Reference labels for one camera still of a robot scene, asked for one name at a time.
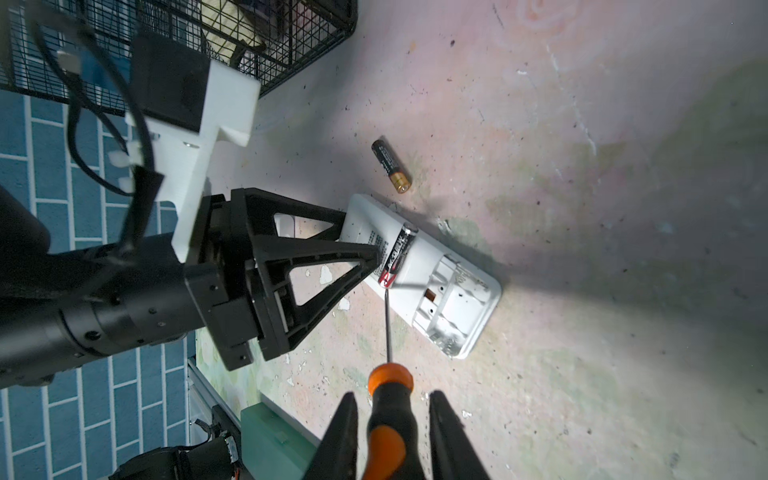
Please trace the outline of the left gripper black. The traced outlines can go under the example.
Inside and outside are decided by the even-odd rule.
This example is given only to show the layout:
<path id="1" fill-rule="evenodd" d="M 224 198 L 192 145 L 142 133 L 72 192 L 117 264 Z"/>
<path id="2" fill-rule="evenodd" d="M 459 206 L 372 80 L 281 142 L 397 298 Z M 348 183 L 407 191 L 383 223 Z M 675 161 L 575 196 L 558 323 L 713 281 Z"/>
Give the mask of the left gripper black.
<path id="1" fill-rule="evenodd" d="M 243 288 L 227 278 L 218 243 L 229 225 L 221 195 L 204 200 L 201 253 L 180 263 L 168 234 L 146 238 L 136 263 L 94 293 L 72 298 L 105 271 L 112 246 L 50 254 L 47 228 L 1 194 L 1 384 L 45 386 L 56 374 L 206 328 L 229 369 L 252 362 L 261 329 Z"/>

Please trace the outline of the orange black screwdriver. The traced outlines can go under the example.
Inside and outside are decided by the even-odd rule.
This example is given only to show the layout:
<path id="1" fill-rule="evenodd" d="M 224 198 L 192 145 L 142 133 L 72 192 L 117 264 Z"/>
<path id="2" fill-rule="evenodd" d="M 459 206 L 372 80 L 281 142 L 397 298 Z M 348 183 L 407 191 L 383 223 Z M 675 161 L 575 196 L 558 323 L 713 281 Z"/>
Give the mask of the orange black screwdriver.
<path id="1" fill-rule="evenodd" d="M 414 380 L 393 358 L 390 290 L 384 290 L 386 362 L 369 375 L 372 411 L 367 424 L 365 479 L 423 479 L 418 426 L 411 405 Z"/>

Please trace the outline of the white remote control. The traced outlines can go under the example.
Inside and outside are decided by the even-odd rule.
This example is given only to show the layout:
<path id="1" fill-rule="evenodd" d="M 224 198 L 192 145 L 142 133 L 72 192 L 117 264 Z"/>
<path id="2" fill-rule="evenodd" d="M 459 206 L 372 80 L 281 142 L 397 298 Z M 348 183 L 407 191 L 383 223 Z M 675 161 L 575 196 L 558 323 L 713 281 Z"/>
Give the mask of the white remote control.
<path id="1" fill-rule="evenodd" d="M 393 284 L 379 283 L 398 239 L 413 233 Z M 371 196 L 354 195 L 340 240 L 375 246 L 383 263 L 364 283 L 444 355 L 465 359 L 498 305 L 500 283 Z"/>

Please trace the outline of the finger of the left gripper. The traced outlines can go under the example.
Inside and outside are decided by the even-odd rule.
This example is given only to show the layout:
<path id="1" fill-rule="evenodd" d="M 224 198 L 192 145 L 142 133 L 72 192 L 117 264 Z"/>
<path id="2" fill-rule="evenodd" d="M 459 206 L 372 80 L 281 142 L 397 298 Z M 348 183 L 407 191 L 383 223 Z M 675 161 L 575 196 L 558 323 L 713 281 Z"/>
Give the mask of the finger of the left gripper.
<path id="1" fill-rule="evenodd" d="M 306 203 L 258 188 L 231 191 L 231 213 L 250 235 L 297 238 L 297 219 L 316 228 L 312 240 L 337 240 L 346 218 L 340 210 Z"/>
<path id="2" fill-rule="evenodd" d="M 265 360 L 296 349 L 379 265 L 377 247 L 310 239 L 255 239 L 245 278 Z"/>

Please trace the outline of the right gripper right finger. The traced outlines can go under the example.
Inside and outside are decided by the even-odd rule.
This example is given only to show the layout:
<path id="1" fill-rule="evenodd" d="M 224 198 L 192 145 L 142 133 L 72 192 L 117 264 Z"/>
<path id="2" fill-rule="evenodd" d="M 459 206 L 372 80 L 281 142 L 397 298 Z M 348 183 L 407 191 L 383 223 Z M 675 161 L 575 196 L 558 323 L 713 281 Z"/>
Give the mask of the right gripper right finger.
<path id="1" fill-rule="evenodd" d="M 429 438 L 434 479 L 490 479 L 460 419 L 440 390 L 429 396 Z"/>

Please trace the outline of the red black AA battery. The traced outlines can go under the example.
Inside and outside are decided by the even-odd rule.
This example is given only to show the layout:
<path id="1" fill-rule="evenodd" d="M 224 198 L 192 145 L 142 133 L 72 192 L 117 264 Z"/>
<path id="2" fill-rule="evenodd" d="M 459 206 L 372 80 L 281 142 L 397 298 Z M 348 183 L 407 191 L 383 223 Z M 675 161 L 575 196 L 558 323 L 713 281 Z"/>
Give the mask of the red black AA battery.
<path id="1" fill-rule="evenodd" d="M 389 289 L 393 286 L 418 233 L 419 229 L 415 226 L 409 223 L 402 225 L 387 258 L 382 264 L 382 270 L 378 278 L 378 284 L 384 289 Z"/>

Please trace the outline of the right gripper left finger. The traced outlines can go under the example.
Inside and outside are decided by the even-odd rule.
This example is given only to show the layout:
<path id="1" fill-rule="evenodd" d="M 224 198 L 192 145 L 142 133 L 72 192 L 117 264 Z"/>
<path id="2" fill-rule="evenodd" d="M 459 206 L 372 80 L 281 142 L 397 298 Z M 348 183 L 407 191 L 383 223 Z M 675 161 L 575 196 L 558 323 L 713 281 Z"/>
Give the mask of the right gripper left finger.
<path id="1" fill-rule="evenodd" d="M 358 406 L 352 392 L 347 392 L 303 476 L 304 480 L 357 478 Z"/>

